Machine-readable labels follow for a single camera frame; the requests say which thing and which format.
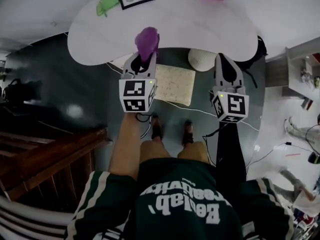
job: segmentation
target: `green shirt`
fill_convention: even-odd
[[[210,166],[151,159],[141,164],[137,182],[93,172],[65,237],[93,239],[127,220],[121,234],[125,240],[291,239],[293,221],[269,180],[234,186],[232,198],[226,200],[216,189]]]

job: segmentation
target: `white cube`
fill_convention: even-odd
[[[220,122],[238,123],[248,117],[249,96],[217,91],[212,106]]]
[[[148,112],[156,95],[156,79],[121,79],[119,96],[126,113]]]

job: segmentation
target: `tabletop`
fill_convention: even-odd
[[[137,51],[135,37],[146,27],[158,29],[159,48],[191,48],[224,53],[235,61],[251,59],[257,32],[234,0],[153,0],[97,16],[99,0],[90,1],[73,20],[68,49],[80,64],[100,65]]]

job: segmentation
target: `purple cloth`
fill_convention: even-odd
[[[158,50],[160,35],[154,27],[146,27],[135,38],[135,45],[141,57],[141,62],[145,63],[150,57],[150,54]]]

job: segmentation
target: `green plush toy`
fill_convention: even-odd
[[[119,4],[119,0],[100,0],[96,6],[96,15],[107,17],[107,11]]]

